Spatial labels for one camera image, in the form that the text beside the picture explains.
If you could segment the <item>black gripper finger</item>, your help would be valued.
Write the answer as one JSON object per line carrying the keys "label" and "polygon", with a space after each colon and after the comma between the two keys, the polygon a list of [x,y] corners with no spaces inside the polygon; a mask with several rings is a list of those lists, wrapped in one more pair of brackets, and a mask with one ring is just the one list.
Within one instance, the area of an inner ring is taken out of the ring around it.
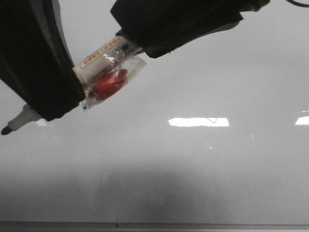
{"label": "black gripper finger", "polygon": [[111,14],[119,35],[141,47],[151,58],[161,57],[199,37],[230,30],[257,12],[267,0],[117,0]]}
{"label": "black gripper finger", "polygon": [[48,121],[84,100],[57,0],[1,1],[0,78]]}

